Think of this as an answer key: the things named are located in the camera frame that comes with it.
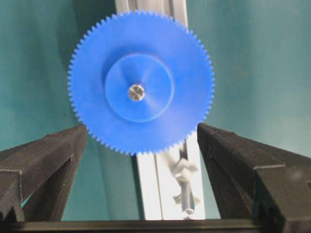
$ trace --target plastic gear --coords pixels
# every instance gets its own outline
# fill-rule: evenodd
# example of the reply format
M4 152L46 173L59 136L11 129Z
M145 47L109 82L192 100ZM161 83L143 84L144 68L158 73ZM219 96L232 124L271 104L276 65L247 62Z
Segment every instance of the plastic gear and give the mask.
M77 45L69 97L79 121L116 151L159 152L187 138L212 104L211 61L178 21L145 11L107 17ZM129 87L145 90L141 101Z

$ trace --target gear teeth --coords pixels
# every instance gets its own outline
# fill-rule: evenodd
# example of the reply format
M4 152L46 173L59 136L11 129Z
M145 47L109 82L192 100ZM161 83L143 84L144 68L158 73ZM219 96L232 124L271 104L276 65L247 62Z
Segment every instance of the gear teeth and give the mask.
M143 9L140 11L140 13L141 13L141 15L143 15L143 16L148 15L147 12L146 12L145 10L143 10Z
M88 39L89 36L92 36L92 33L94 33L96 30L100 29L101 26L103 26L104 24L106 24L107 22L111 21L111 20L114 20L114 19L119 19L120 17L125 17L125 16L134 16L134 15L137 15L137 16L156 16L156 17L160 17L162 19L164 19L165 21L169 22L169 23L173 23L173 24L176 24L176 26L178 28L180 28L181 30L185 31L187 34L189 34L189 37L191 39L194 40L194 42L197 44L198 48L200 49L201 53L202 53L202 58L204 58L206 60L206 64L207 64L207 67L208 69L210 70L210 79L211 79L211 86L210 86L210 96L207 100L207 110L206 110L206 113L204 114L203 116L203 120L204 121L206 119L206 115L209 113L209 110L211 109L211 105L213 103L212 99L214 98L214 95L212 93L215 92L214 90L214 87L215 87L215 78L213 78L214 76L214 72L212 71L213 70L213 66L211 66L211 61L209 60L209 55L207 54L207 50L204 49L204 45L201 44L201 40L197 39L197 35L193 34L193 31L188 31L188 28L181 22L179 22L178 20L174 20L173 17L169 17L167 16L166 14L161 14L159 12L156 12L156 11L144 11L144 10L135 10L134 12L132 11L129 11L129 12L123 12L123 13L118 13L118 15L112 15L111 17L106 17L105 20L102 19L100 22L97 22L95 26L92 26L91 27L91 30L88 30L87 33L83 36L83 38L79 41L79 43L77 44L77 48L74 50L74 53L72 54L72 59L70 60L70 65L69 65L69 70L68 70L68 82L67 82L67 85L68 85L68 96L69 96L69 100L70 100L70 105L72 106L73 108L73 111L74 111L74 114L76 115L76 117L78 118L78 120L80 122L84 122L82 120L82 117L81 115L79 114L78 110L77 110L77 107L75 106L74 104L74 97L73 97L73 92L72 92L72 83L71 83L71 76L73 74L73 65L74 65L74 60L76 59L77 57L77 54L80 53L80 49L83 47L83 43ZM94 132L92 132L89 128L87 128L90 135L97 141L97 142L100 142L100 144L102 145L105 145L106 147L110 148L111 150L114 150L115 152L119 152L119 153L124 153L126 155L130 155L130 156L135 156L137 155L136 152L139 151L139 150L143 150L142 151L142 154L145 152L147 154L150 154L150 153L165 153L165 152L169 152L171 149L173 149L174 147L176 146L179 146L180 144L183 143L183 141L178 141L176 143L174 143L172 146L169 146L169 148L165 148L165 149L153 149L152 151L148 150L147 148L141 148L139 146L136 147L131 147L131 148L117 148L117 145L110 145L108 143L106 143L104 141L103 138L99 138L97 137ZM186 135L184 138L188 139L190 137L190 135L193 134L194 131L191 131L190 134Z

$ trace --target worm gear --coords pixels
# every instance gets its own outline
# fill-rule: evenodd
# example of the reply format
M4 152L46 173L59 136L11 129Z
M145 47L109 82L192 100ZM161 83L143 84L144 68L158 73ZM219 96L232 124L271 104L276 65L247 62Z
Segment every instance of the worm gear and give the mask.
M214 92L200 40L173 18L145 11L93 26L74 51L68 79L73 110L90 134L132 155L186 139Z

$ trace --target teal background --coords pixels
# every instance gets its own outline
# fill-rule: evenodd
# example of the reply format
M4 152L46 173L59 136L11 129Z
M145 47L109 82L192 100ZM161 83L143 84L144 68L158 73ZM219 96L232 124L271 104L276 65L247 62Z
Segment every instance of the teal background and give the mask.
M311 1L188 0L213 62L207 123L311 156ZM77 124L67 97L76 43L115 12L103 0L3 0L0 150ZM63 220L143 218L135 159L89 137ZM208 218L219 217L203 170Z

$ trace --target green wall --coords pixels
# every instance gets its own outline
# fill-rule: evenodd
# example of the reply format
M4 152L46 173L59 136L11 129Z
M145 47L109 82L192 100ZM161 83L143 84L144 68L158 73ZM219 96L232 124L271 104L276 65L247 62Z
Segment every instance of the green wall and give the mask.
M310 156L311 1L188 0L188 18L214 65L207 123ZM70 56L115 12L103 0L3 0L0 150L77 124L67 97ZM64 220L142 218L135 159L89 138ZM208 178L207 217L218 217Z
M216 78L206 123L311 157L311 1L188 0L187 8ZM204 184L207 217L218 217Z
M76 125L67 67L86 30L114 12L102 0L3 0L0 150ZM133 159L88 138L63 220L139 219Z

